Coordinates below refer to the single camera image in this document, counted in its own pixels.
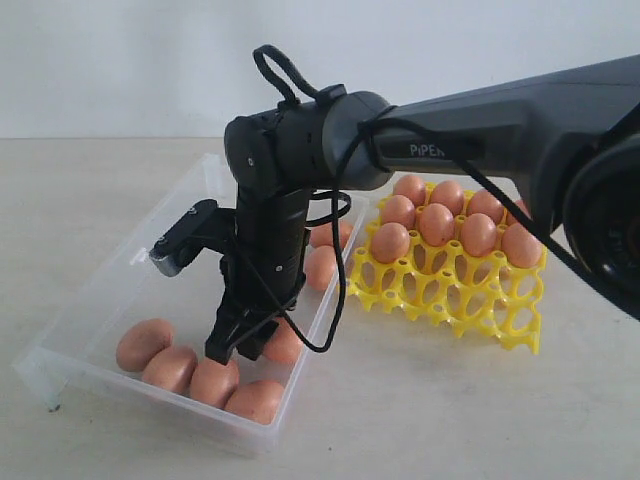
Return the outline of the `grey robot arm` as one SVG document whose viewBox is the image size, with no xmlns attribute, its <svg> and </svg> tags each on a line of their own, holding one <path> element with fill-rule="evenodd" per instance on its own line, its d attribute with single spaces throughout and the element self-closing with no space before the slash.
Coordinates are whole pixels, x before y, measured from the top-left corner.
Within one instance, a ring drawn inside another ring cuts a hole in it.
<svg viewBox="0 0 640 480">
<path fill-rule="evenodd" d="M 639 313 L 639 59 L 629 56 L 493 87 L 394 106 L 342 85 L 311 87 L 278 50 L 253 53 L 282 95 L 224 133 L 237 182 L 233 213 L 218 216 L 222 303 L 208 358 L 255 358 L 277 313 L 301 287 L 312 193 L 373 190 L 396 170 L 463 172 L 486 188 L 516 185 L 542 241 L 631 316 Z"/>
</svg>

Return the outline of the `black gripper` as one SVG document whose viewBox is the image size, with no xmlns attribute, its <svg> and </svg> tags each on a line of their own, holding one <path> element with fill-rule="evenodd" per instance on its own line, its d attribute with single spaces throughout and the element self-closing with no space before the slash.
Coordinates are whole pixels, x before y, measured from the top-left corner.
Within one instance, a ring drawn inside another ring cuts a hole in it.
<svg viewBox="0 0 640 480">
<path fill-rule="evenodd" d="M 279 327 L 271 319 L 296 305 L 308 238 L 300 219 L 253 219 L 246 225 L 216 221 L 214 246 L 222 254 L 224 293 L 205 341 L 208 359 L 228 364 L 235 349 L 246 359 L 259 359 Z M 265 322 L 248 337 L 250 325 Z"/>
</svg>

